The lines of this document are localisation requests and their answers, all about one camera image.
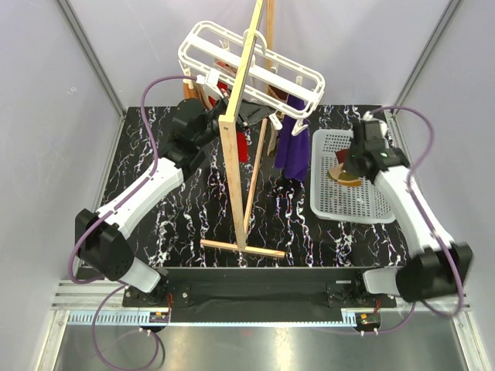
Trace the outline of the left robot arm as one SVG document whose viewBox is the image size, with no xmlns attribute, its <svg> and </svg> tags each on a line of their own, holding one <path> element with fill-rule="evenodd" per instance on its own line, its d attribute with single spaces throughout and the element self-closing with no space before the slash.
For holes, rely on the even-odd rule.
<svg viewBox="0 0 495 371">
<path fill-rule="evenodd" d="M 182 100 L 169 120 L 171 133 L 159 146 L 158 158 L 135 182 L 108 204 L 75 218 L 75 257 L 102 278 L 137 289 L 151 306 L 164 302 L 168 279 L 135 256 L 128 238 L 140 221 L 171 191 L 192 176 L 206 158 L 205 146 L 220 135 L 222 97 L 207 110 L 200 100 Z"/>
</svg>

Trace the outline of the orange sock with cream cuff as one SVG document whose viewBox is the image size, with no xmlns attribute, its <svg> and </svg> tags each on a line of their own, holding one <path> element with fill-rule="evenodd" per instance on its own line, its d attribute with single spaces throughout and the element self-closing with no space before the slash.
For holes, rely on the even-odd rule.
<svg viewBox="0 0 495 371">
<path fill-rule="evenodd" d="M 206 110 L 209 111 L 212 109 L 212 105 L 208 101 L 208 97 L 203 88 L 195 81 L 190 79 L 183 79 L 183 94 L 185 99 L 198 99 Z"/>
</svg>

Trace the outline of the purple sock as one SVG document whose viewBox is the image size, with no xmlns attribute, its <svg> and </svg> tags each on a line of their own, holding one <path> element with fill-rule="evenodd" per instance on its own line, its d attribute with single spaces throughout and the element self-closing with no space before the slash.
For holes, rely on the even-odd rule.
<svg viewBox="0 0 495 371">
<path fill-rule="evenodd" d="M 274 167 L 281 169 L 286 179 L 303 182 L 309 170 L 310 135 L 308 128 L 293 136 L 296 119 L 285 115 L 282 121 L 275 154 Z"/>
</svg>

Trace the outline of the white plastic clip hanger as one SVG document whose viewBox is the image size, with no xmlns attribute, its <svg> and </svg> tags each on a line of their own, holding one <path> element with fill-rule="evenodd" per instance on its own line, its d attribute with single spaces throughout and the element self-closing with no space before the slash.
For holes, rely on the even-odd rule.
<svg viewBox="0 0 495 371">
<path fill-rule="evenodd" d="M 208 75 L 214 69 L 213 75 L 231 87 L 242 67 L 244 97 L 295 119 L 294 137 L 308 127 L 305 119 L 320 103 L 326 86 L 321 73 L 270 50 L 259 31 L 254 32 L 254 42 L 248 48 L 248 31 L 238 35 L 211 21 L 195 24 L 180 44 L 178 58 L 184 70 Z M 270 96 L 262 84 L 297 97 L 304 107 L 295 108 Z"/>
</svg>

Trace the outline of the red sock with cream cuff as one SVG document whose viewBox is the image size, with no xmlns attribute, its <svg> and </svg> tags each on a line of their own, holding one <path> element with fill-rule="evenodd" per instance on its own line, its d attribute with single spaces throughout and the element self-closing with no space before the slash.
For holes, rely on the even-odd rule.
<svg viewBox="0 0 495 371">
<path fill-rule="evenodd" d="M 237 69 L 233 66 L 231 66 L 228 63 L 225 63 L 222 60 L 215 59 L 214 60 L 214 66 L 223 74 L 228 75 L 229 77 L 232 77 L 233 79 L 237 75 Z M 217 87 L 223 92 L 226 93 L 227 95 L 230 95 L 231 92 L 231 87 L 223 82 L 222 80 L 219 80 L 217 83 Z"/>
</svg>

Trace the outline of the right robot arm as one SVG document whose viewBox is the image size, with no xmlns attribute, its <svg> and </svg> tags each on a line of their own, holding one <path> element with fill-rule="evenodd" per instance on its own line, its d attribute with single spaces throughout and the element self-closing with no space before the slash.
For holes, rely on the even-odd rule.
<svg viewBox="0 0 495 371">
<path fill-rule="evenodd" d="M 384 196 L 404 234 L 409 258 L 402 267 L 365 271 L 351 287 L 360 306 L 371 305 L 379 294 L 406 302 L 447 295 L 462 297 L 463 284 L 473 261 L 467 243 L 457 243 L 442 227 L 414 180 L 401 149 L 387 144 L 380 121 L 358 121 L 343 170 L 365 178 Z"/>
</svg>

